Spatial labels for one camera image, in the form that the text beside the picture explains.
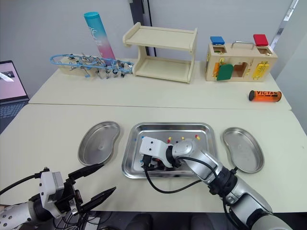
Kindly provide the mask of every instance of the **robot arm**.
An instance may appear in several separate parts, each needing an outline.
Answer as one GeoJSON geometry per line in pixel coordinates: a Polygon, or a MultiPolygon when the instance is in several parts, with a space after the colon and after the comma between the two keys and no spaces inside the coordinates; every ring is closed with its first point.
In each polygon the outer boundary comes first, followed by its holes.
{"type": "Polygon", "coordinates": [[[92,210],[104,202],[116,187],[97,194],[88,203],[81,205],[83,201],[80,192],[75,190],[73,185],[75,180],[96,172],[102,166],[104,165],[94,164],[76,170],[68,175],[65,182],[60,172],[50,172],[48,168],[37,173],[39,174],[37,178],[40,178],[39,194],[30,198],[28,202],[9,206],[0,211],[0,230],[15,229],[24,223],[36,226],[51,218],[61,218],[68,211],[76,215],[92,210]]]}
{"type": "Polygon", "coordinates": [[[228,170],[210,153],[201,151],[192,139],[170,145],[161,140],[144,137],[140,148],[142,166],[150,169],[152,157],[158,158],[168,167],[179,167],[184,160],[190,169],[206,183],[210,193],[218,194],[229,206],[231,218],[240,229],[274,230],[291,228],[273,216],[267,201],[241,178],[235,170],[228,170]]]}

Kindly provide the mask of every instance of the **laptop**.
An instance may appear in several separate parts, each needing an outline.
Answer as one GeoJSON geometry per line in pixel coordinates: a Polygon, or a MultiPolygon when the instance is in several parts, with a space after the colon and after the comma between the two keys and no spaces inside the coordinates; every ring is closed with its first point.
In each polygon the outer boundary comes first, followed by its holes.
{"type": "Polygon", "coordinates": [[[0,133],[28,101],[13,62],[0,61],[0,133]]]}

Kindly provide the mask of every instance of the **metal tray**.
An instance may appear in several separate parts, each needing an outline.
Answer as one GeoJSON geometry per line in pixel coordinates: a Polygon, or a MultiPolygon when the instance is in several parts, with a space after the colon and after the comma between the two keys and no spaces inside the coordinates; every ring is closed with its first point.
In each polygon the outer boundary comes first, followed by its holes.
{"type": "Polygon", "coordinates": [[[264,165],[264,156],[256,139],[244,129],[228,128],[223,133],[231,162],[243,172],[256,173],[264,165]]]}
{"type": "MultiPolygon", "coordinates": [[[[171,144],[181,141],[181,137],[200,137],[199,148],[216,157],[215,139],[212,128],[205,123],[139,123],[130,131],[124,159],[121,165],[123,173],[129,178],[146,178],[141,168],[142,155],[139,153],[142,137],[147,136],[167,142],[172,137],[171,144]]],[[[152,178],[157,177],[193,177],[193,172],[183,163],[179,168],[149,172],[152,178]]]]}
{"type": "Polygon", "coordinates": [[[78,151],[78,159],[84,165],[104,163],[113,152],[114,141],[119,135],[119,126],[113,121],[105,121],[93,126],[83,137],[78,151]]]}

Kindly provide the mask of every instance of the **white table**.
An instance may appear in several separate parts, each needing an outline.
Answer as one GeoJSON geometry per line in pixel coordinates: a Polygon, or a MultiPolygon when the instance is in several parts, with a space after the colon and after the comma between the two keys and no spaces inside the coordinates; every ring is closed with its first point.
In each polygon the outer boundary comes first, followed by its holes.
{"type": "MultiPolygon", "coordinates": [[[[116,191],[96,210],[223,212],[222,202],[205,184],[177,194],[161,194],[146,179],[129,179],[121,163],[131,128],[139,122],[204,122],[215,132],[218,158],[231,168],[220,136],[228,127],[241,127],[259,142],[265,157],[256,174],[238,172],[272,206],[274,212],[304,212],[307,137],[291,111],[179,109],[84,105],[29,104],[0,136],[0,188],[44,166],[61,171],[63,179],[82,165],[77,159],[79,144],[93,125],[112,120],[120,125],[120,136],[112,159],[96,173],[77,180],[84,202],[103,190],[116,191]]],[[[194,181],[192,178],[161,178],[153,182],[172,190],[194,181]]],[[[38,192],[38,180],[25,182],[0,196],[0,203],[15,204],[38,192]]]]}
{"type": "Polygon", "coordinates": [[[265,82],[206,81],[204,62],[195,62],[190,84],[130,74],[101,80],[65,75],[58,69],[29,103],[291,110],[285,97],[277,103],[250,102],[251,90],[280,91],[271,74],[265,82]]]}

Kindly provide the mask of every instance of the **orange bottle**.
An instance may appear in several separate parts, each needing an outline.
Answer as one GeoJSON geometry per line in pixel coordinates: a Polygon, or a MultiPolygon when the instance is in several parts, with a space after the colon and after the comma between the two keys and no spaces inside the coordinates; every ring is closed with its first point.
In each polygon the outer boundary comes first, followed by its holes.
{"type": "Polygon", "coordinates": [[[254,102],[278,102],[282,98],[282,92],[250,91],[248,99],[254,102]]]}

